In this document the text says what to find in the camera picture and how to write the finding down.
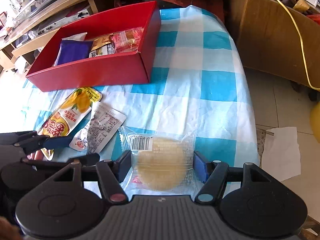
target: yellow cable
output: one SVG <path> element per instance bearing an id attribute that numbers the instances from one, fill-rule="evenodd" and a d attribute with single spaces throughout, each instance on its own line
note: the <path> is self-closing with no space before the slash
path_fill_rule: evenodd
<path id="1" fill-rule="evenodd" d="M 307 79 L 308 79 L 308 83 L 309 83 L 309 86 L 314 89 L 314 90 L 320 90 L 320 88 L 316 88 L 314 87 L 313 85 L 311 85 L 310 83 L 310 79 L 309 79 L 309 75 L 308 75 L 308 69 L 307 69 L 307 62 L 306 62 L 306 57 L 304 55 L 304 49 L 303 49 L 303 40 L 302 40 L 302 36 L 301 36 L 301 33 L 299 31 L 299 28 L 297 26 L 297 23 L 296 21 L 294 20 L 294 18 L 292 17 L 290 11 L 288 10 L 288 8 L 280 1 L 280 0 L 277 0 L 277 2 L 286 10 L 286 12 L 289 14 L 294 26 L 296 27 L 297 29 L 297 32 L 299 34 L 299 37 L 300 37 L 300 43 L 301 43 L 301 52 L 302 52 L 302 57 L 303 57 L 303 63 L 304 63 L 304 68 L 306 70 L 306 75 L 307 75 Z"/>

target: paper on floor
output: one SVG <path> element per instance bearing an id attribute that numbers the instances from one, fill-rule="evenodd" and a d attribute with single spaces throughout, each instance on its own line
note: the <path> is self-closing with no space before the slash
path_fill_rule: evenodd
<path id="1" fill-rule="evenodd" d="M 297 128 L 273 128 L 268 131 L 262 154 L 262 169 L 279 181 L 301 174 Z"/>

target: white wrapper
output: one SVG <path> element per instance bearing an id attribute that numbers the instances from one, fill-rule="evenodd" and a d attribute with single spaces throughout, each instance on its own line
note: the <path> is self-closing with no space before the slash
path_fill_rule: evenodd
<path id="1" fill-rule="evenodd" d="M 100 153 L 125 119 L 124 114 L 111 107 L 93 103 L 90 121 L 76 133 L 69 146 L 76 151 L 89 148 L 89 153 Z"/>

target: red cardboard box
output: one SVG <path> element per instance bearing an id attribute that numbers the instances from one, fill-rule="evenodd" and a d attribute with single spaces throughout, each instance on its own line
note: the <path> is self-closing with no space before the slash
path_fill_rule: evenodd
<path id="1" fill-rule="evenodd" d="M 100 12 L 61 27 L 44 47 L 26 76 L 41 91 L 150 82 L 161 25 L 155 1 Z M 87 32 L 86 40 L 143 27 L 136 51 L 81 59 L 52 67 L 62 38 Z"/>

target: ribbed gray surface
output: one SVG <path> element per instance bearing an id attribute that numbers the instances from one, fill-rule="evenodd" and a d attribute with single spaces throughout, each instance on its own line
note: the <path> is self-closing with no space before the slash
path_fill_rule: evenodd
<path id="1" fill-rule="evenodd" d="M 252 239 L 231 230 L 211 206 L 189 196 L 135 196 L 113 206 L 93 230 L 77 240 L 237 240 Z M 298 240 L 291 236 L 288 240 Z"/>

